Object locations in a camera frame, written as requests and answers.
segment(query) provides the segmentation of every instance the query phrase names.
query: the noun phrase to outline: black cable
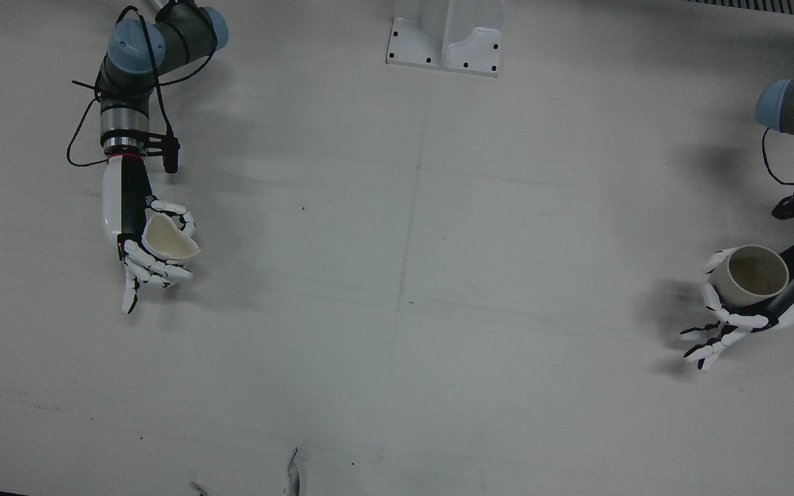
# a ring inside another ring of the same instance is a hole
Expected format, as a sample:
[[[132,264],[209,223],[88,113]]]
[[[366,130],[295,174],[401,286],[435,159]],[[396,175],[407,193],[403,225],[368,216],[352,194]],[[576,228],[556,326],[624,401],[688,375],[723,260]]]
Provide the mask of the black cable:
[[[794,186],[794,183],[788,183],[788,182],[778,178],[774,174],[773,170],[771,170],[771,164],[768,162],[768,152],[765,150],[765,138],[768,137],[768,131],[770,131],[770,128],[766,128],[765,129],[765,133],[762,135],[762,160],[765,161],[765,169],[768,170],[768,174],[771,176],[771,178],[774,178],[774,180],[776,182],[778,182],[778,183],[781,183],[781,185]]]

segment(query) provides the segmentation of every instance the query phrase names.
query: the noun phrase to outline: white cup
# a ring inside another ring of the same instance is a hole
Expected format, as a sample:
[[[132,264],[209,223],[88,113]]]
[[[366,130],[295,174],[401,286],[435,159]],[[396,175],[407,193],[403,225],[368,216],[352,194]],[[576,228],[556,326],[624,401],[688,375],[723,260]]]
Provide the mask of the white cup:
[[[709,283],[725,308],[746,307],[780,294],[788,284],[788,267],[769,248],[741,246],[709,274]]]

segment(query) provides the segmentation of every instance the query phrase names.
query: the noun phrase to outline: blue joint cap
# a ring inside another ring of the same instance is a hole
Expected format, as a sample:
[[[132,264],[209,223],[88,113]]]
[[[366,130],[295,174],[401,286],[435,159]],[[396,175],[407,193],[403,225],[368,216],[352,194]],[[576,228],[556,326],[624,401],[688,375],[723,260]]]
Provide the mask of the blue joint cap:
[[[781,131],[780,109],[790,82],[792,82],[790,79],[780,79],[780,81],[771,83],[762,92],[759,103],[755,104],[755,120],[759,121],[760,125]]]
[[[155,55],[155,67],[164,61],[164,37],[153,25],[145,23],[149,31],[149,41],[152,42],[152,53]],[[141,75],[152,72],[149,61],[149,48],[145,44],[143,26],[139,20],[124,19],[116,24],[116,29],[108,44],[108,59],[118,69],[128,74]]]
[[[204,7],[204,12],[207,12],[207,15],[210,16],[210,23],[214,25],[216,50],[219,51],[229,44],[229,26],[226,25],[226,19],[223,18],[223,14],[218,13],[216,9]]]

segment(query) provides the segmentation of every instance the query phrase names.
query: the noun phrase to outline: white metal bracket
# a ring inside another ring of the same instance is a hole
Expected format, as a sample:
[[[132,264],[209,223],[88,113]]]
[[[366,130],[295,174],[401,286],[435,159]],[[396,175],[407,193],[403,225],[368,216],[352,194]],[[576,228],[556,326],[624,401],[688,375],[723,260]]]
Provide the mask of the white metal bracket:
[[[385,62],[498,76],[502,0],[397,0]]]

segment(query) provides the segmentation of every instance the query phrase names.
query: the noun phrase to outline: gray floor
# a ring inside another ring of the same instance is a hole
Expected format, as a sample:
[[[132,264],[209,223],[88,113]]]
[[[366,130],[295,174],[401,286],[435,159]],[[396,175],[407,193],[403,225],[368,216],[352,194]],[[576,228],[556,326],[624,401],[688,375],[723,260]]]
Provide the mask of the gray floor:
[[[0,490],[280,494],[299,446],[309,496],[794,494],[794,329],[675,341],[710,252],[794,242],[794,17],[508,1],[488,79],[385,65],[389,0],[211,3],[150,166],[204,251],[126,318],[63,157],[122,3],[0,2]]]

